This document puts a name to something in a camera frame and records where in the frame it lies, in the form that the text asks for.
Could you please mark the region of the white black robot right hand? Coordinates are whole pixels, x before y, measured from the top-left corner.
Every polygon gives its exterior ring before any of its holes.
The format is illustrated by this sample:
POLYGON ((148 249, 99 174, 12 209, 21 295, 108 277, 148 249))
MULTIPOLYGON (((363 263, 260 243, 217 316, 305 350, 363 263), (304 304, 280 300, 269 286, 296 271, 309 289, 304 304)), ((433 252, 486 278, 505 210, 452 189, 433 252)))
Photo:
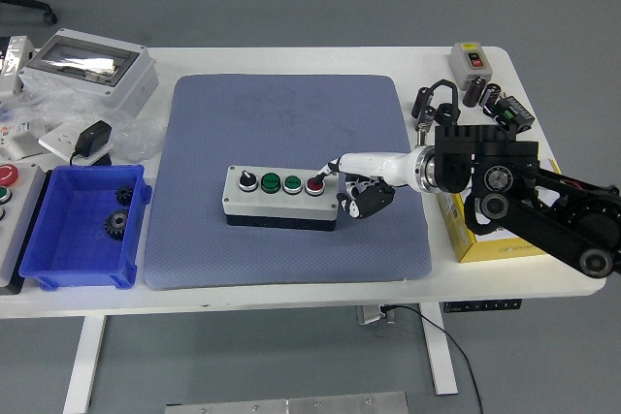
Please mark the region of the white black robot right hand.
POLYGON ((337 194, 338 204, 353 218, 367 218, 392 203, 395 187, 408 186, 423 192, 416 157, 413 152, 347 153, 328 162, 310 184, 317 187, 328 175, 347 174, 347 191, 337 194))

